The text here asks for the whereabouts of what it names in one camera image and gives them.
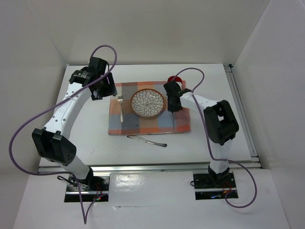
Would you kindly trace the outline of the silver table knife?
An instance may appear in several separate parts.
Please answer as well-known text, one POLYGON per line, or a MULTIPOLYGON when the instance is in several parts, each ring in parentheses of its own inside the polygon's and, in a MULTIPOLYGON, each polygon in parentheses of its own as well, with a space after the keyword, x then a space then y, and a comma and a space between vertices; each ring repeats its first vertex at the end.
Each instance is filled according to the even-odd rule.
POLYGON ((143 137, 140 137, 140 136, 128 135, 127 137, 130 138, 130 139, 136 140, 136 141, 147 143, 147 144, 151 144, 151 145, 155 145, 155 146, 159 146, 159 147, 167 147, 167 144, 157 143, 157 142, 154 142, 154 141, 149 141, 149 140, 146 140, 146 139, 144 139, 143 137))

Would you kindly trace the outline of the orange checked cloth placemat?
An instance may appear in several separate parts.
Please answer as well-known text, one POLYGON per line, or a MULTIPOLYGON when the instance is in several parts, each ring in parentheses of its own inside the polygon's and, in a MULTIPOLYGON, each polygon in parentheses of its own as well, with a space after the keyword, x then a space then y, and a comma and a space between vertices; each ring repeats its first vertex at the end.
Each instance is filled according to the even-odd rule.
POLYGON ((130 107, 130 99, 138 90, 149 88, 159 91, 167 100, 166 91, 163 87, 165 81, 146 81, 131 83, 116 83, 118 94, 123 97, 123 117, 124 122, 120 121, 120 105, 117 97, 111 97, 109 108, 109 135, 144 135, 144 134, 167 134, 183 133, 191 131, 190 112, 184 108, 175 112, 176 131, 173 132, 172 113, 164 110, 155 117, 143 118, 136 115, 130 107))

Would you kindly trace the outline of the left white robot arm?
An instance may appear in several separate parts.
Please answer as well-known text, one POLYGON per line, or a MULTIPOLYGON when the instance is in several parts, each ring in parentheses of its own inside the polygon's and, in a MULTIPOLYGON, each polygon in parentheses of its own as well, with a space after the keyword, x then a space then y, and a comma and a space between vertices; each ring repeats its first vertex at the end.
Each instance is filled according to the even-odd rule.
POLYGON ((77 148, 69 138, 73 124, 87 100, 101 100, 117 95, 111 73, 90 85, 105 74, 107 67, 109 64, 105 60, 91 57, 88 66, 71 75, 65 95, 67 102, 58 107, 42 129, 36 128, 32 132, 39 155, 73 173, 74 180, 83 190, 95 189, 102 183, 102 179, 95 177, 93 170, 77 157, 77 148))

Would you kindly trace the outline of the silver spoon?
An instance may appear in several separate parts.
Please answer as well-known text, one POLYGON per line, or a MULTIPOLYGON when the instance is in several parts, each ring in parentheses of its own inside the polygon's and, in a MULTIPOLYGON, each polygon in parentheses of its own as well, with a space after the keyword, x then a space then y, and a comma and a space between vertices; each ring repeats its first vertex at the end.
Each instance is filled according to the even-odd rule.
POLYGON ((176 131, 175 112, 172 112, 173 132, 176 131))

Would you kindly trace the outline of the silver fork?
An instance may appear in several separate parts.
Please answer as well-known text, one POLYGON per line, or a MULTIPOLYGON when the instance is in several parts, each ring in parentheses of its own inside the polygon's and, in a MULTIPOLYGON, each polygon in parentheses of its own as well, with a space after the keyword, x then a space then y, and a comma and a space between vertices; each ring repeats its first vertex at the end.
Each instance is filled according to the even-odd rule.
POLYGON ((118 95, 118 103, 120 105, 120 121, 121 121, 121 123, 123 123, 124 122, 124 117, 123 117, 123 110, 122 110, 122 104, 123 104, 122 94, 118 95))

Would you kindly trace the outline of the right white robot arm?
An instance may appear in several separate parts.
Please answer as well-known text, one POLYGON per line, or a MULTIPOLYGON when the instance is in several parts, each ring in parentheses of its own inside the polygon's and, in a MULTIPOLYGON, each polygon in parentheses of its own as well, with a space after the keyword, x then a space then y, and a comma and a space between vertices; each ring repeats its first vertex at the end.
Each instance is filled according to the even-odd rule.
POLYGON ((229 174, 229 154, 239 124, 228 101, 214 101, 182 89, 175 81, 163 85, 168 100, 168 111, 178 112, 184 108, 197 112, 201 119, 211 157, 208 166, 208 182, 219 187, 229 174))

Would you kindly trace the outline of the floral patterned ceramic plate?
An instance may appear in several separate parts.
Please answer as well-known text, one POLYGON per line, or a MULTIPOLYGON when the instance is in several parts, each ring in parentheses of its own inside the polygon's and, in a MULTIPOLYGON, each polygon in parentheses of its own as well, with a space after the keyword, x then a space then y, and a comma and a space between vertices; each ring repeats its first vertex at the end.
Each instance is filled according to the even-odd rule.
POLYGON ((130 99, 132 111, 143 118, 158 116, 165 108, 164 96, 155 89, 138 90, 130 99))

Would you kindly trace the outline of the red mug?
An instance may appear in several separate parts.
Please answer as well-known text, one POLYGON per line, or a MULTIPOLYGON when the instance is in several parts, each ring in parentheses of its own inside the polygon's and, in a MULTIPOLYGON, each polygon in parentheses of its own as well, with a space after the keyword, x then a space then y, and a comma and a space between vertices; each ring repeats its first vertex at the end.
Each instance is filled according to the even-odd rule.
POLYGON ((177 83, 183 83, 183 80, 179 76, 170 76, 167 79, 167 82, 170 82, 170 81, 175 81, 177 83))

